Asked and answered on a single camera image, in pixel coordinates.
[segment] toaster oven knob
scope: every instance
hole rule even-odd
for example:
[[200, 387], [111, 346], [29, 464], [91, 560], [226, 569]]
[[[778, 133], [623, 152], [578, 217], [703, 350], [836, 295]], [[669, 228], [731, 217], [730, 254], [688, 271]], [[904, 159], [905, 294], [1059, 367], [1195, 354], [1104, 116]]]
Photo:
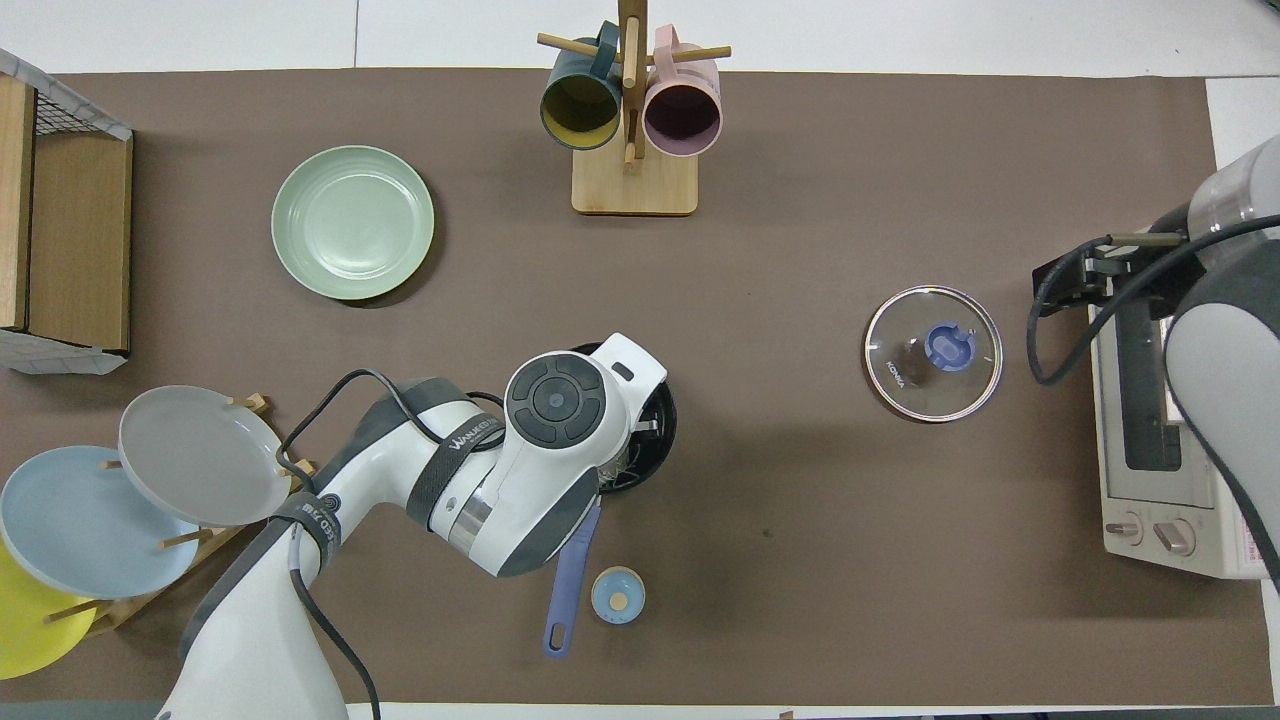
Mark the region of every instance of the toaster oven knob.
[[1196, 530], [1187, 520], [1179, 518], [1172, 523], [1156, 523], [1151, 529], [1169, 552], [1183, 557], [1196, 552]]
[[1125, 512], [1124, 521], [1107, 523], [1102, 529], [1108, 536], [1120, 536], [1128, 539], [1129, 544], [1139, 544], [1142, 542], [1142, 519], [1133, 512]]

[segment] pink mug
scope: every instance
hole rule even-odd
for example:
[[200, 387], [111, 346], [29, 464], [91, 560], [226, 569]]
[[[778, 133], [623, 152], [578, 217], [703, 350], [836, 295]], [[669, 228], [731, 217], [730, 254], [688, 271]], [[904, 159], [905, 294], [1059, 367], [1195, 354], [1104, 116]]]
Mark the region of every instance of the pink mug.
[[673, 53], [698, 50], [680, 42], [676, 28], [658, 28], [654, 69], [644, 97], [644, 135], [658, 150], [680, 158], [704, 152], [719, 137], [719, 70], [716, 60], [675, 63]]

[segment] light blue plate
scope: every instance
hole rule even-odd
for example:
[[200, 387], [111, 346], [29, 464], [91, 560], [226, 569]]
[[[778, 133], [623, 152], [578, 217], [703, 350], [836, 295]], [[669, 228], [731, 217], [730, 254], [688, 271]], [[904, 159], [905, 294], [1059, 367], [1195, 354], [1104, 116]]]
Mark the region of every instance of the light blue plate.
[[0, 492], [0, 536], [40, 582], [76, 596], [115, 600], [177, 580], [197, 542], [159, 550], [196, 530], [147, 501], [108, 447], [73, 446], [23, 462]]

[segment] mint green plate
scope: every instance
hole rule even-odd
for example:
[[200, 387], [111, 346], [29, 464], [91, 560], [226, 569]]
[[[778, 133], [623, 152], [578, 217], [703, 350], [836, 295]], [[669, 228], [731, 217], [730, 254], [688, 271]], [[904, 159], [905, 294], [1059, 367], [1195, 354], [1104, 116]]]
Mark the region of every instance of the mint green plate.
[[271, 208], [271, 241], [284, 269], [337, 300], [398, 287], [422, 264], [434, 232], [422, 178], [404, 160], [365, 145], [305, 160]]

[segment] brown table mat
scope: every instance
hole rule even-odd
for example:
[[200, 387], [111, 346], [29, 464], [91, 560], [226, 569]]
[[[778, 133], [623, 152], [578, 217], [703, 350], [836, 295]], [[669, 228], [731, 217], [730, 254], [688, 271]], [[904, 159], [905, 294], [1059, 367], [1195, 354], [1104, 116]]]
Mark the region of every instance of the brown table mat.
[[[687, 219], [570, 209], [568, 152], [535, 115], [544, 72], [69, 82], [138, 133], [134, 354], [102, 378], [0, 374], [0, 477], [114, 445], [124, 405], [166, 383], [261, 391], [287, 430], [356, 366], [500, 392], [525, 359], [622, 331], [669, 368], [676, 447], [605, 501], [588, 568], [635, 568], [640, 620], [584, 603], [550, 661], [553, 569], [494, 580], [383, 507], [316, 597], [384, 698], [1270, 703], [1257, 583], [1102, 550], [1088, 372], [1034, 387], [1020, 332], [1033, 266], [1212, 172], [1201, 81], [726, 74]], [[404, 158], [438, 211], [425, 266], [364, 305], [294, 283], [269, 231], [289, 170], [343, 143]], [[945, 427], [897, 419], [861, 378], [870, 313], [925, 282], [984, 302], [1007, 352], [989, 406]], [[1050, 322], [1051, 356], [1082, 327]], [[303, 454], [325, 459], [375, 395], [335, 404]], [[164, 697], [212, 575], [0, 697]]]

